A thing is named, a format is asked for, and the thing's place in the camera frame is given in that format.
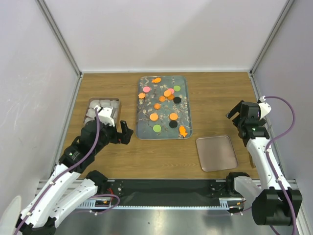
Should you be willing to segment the brown translucent box lid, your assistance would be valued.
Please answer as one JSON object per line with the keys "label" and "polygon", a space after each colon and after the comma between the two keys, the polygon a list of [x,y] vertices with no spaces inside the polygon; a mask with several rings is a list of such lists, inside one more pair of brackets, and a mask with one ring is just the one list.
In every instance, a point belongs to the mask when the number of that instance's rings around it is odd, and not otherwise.
{"label": "brown translucent box lid", "polygon": [[231,139],[227,135],[198,138],[196,147],[204,172],[230,170],[238,166]]}

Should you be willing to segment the small orange flower cookie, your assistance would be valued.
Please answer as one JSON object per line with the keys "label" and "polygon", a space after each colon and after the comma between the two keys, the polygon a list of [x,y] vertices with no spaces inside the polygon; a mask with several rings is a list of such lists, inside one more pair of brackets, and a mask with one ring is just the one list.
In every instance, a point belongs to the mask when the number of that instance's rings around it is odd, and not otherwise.
{"label": "small orange flower cookie", "polygon": [[159,109],[161,108],[161,105],[160,105],[159,103],[155,103],[155,104],[154,104],[154,108],[155,108],[156,110],[159,110]]}

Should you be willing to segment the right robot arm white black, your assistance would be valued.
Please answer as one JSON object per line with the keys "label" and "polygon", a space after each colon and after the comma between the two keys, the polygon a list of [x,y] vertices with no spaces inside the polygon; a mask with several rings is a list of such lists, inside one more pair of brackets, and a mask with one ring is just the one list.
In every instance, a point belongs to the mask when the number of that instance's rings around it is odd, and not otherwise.
{"label": "right robot arm white black", "polygon": [[260,187],[243,172],[230,173],[225,184],[229,196],[241,194],[251,204],[257,225],[295,226],[302,195],[292,189],[283,175],[272,150],[272,142],[265,127],[265,116],[271,111],[266,97],[256,103],[240,101],[227,115],[238,130],[259,174]]}

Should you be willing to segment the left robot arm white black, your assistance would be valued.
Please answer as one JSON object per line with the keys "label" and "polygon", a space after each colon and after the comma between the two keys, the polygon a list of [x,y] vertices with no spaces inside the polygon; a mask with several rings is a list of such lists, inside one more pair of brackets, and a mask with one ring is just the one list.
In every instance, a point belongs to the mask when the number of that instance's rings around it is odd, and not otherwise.
{"label": "left robot arm white black", "polygon": [[55,165],[50,178],[33,201],[21,211],[14,234],[52,235],[75,208],[91,197],[114,197],[107,194],[108,179],[97,170],[87,174],[80,185],[67,196],[68,187],[94,162],[95,156],[109,143],[128,144],[134,133],[125,121],[116,127],[95,118],[85,124]]}

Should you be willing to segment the clear box with paper cups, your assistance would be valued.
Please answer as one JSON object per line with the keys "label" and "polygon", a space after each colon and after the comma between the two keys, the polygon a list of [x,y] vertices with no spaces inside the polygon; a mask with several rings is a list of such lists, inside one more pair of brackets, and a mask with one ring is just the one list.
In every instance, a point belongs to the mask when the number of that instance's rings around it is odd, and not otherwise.
{"label": "clear box with paper cups", "polygon": [[89,121],[95,120],[97,112],[101,123],[117,127],[119,125],[120,110],[121,103],[118,98],[91,98],[87,105],[83,123],[86,125]]}

